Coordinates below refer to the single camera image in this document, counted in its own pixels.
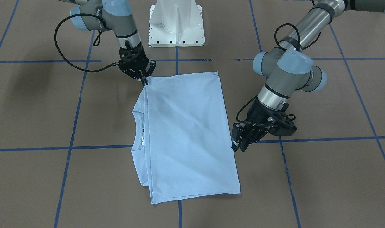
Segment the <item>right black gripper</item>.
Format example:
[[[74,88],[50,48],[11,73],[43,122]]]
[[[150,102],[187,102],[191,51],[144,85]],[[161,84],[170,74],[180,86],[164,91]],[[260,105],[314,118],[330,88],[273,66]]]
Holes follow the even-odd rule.
[[[148,77],[152,76],[156,61],[147,58],[143,44],[139,43],[131,49],[120,48],[119,55],[120,70],[133,79],[140,79],[143,86],[147,86]]]

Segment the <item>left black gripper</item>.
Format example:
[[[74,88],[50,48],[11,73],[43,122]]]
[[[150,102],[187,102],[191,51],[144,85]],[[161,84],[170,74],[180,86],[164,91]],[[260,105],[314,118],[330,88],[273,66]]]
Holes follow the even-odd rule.
[[[289,107],[289,104],[284,101],[280,110],[272,110],[263,105],[258,98],[252,98],[241,109],[244,110],[249,104],[251,106],[247,112],[247,118],[241,122],[244,126],[240,123],[234,123],[232,127],[231,148],[234,152],[237,152],[239,148],[242,152],[245,152],[250,144],[258,142],[266,136],[273,123],[270,113],[272,111],[285,112]]]

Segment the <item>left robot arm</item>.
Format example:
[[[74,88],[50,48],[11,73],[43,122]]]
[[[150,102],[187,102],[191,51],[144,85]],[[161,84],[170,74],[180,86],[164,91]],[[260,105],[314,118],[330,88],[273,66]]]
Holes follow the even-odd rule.
[[[247,118],[237,119],[232,128],[232,150],[245,151],[266,134],[292,136],[297,131],[294,114],[287,114],[288,100],[295,91],[317,92],[326,82],[326,72],[314,66],[303,53],[320,37],[321,31],[343,12],[385,13],[385,0],[319,0],[292,30],[275,38],[276,47],[261,52],[253,60],[253,70],[266,77],[259,94],[253,97]]]

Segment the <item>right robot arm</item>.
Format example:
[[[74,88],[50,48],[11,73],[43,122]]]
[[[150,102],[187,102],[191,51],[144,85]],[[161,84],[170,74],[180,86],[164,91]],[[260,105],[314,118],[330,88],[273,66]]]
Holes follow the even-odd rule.
[[[78,30],[97,31],[94,46],[100,44],[103,32],[113,31],[119,43],[120,59],[95,72],[118,66],[127,76],[139,80],[144,86],[148,85],[148,77],[152,75],[156,62],[146,56],[130,3],[127,0],[72,0],[71,3],[75,7],[68,17],[58,23],[54,32],[54,44],[63,60],[74,66],[57,43],[57,32],[64,22],[70,20]]]

